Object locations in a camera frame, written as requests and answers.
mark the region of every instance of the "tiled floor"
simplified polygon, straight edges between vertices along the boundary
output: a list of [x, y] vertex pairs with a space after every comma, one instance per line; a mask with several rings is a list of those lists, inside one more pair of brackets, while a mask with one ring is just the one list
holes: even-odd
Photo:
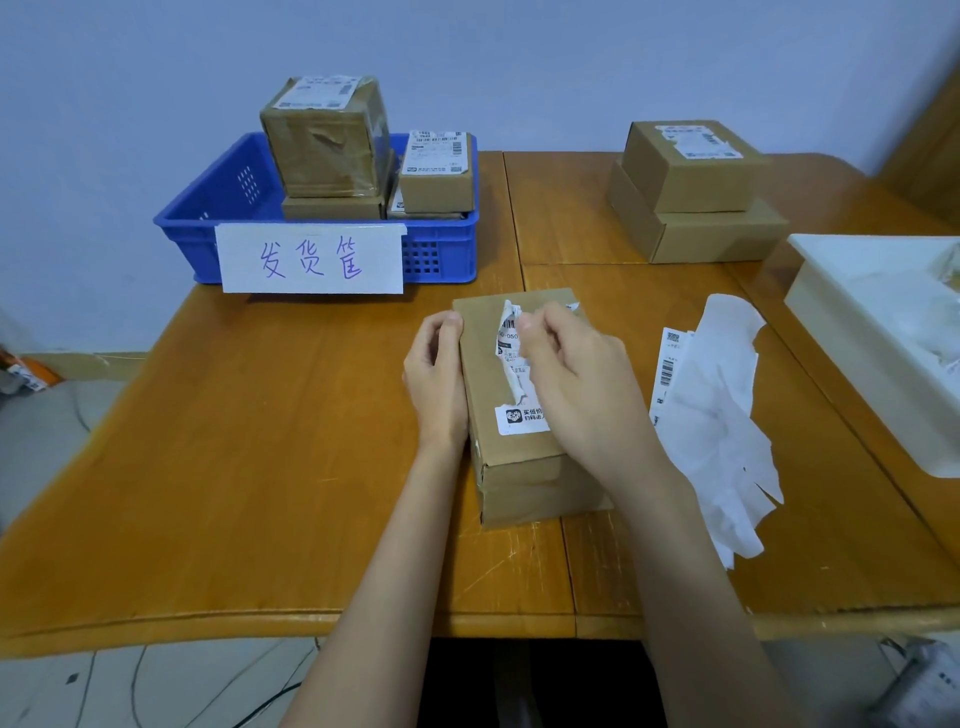
[[[95, 426], [121, 388], [67, 382], [0, 400], [0, 528], [83, 446], [82, 421]], [[896, 674], [866, 638], [769, 643], [767, 651], [806, 723], [818, 728], [863, 725], [863, 708]], [[316, 654], [311, 639], [250, 639], [0, 662], [0, 728], [228, 728], [298, 682]], [[248, 725], [276, 726], [292, 697], [287, 693]]]

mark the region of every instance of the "left hand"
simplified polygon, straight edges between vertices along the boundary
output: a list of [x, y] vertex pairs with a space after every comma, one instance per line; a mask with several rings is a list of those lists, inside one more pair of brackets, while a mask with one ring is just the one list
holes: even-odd
[[459, 452], [467, 440], [467, 394], [460, 368], [463, 330], [463, 317], [454, 311], [427, 316], [403, 360], [403, 383], [420, 423], [420, 450]]

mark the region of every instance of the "right hand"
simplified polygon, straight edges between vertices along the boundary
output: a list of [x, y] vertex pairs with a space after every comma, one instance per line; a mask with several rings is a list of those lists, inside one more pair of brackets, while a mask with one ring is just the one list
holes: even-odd
[[666, 458], [623, 342], [549, 302], [516, 323], [557, 441], [616, 500]]

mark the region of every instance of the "hand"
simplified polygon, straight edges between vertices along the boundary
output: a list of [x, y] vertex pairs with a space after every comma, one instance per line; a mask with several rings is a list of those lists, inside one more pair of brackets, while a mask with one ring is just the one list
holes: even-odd
[[523, 313], [516, 331], [550, 429], [614, 501], [664, 463], [622, 341], [555, 302]]
[[467, 394], [460, 368], [464, 319], [454, 311], [427, 316], [403, 360], [403, 383], [417, 410], [420, 450], [453, 450], [467, 440]]

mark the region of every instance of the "forearm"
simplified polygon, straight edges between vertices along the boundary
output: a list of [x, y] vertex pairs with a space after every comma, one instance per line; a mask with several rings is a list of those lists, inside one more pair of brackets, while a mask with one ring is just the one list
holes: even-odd
[[645, 479], [625, 489], [617, 507], [631, 530], [651, 659], [671, 727], [798, 725], [693, 489], [669, 462]]
[[462, 451], [418, 453], [347, 610], [283, 728], [414, 725]]

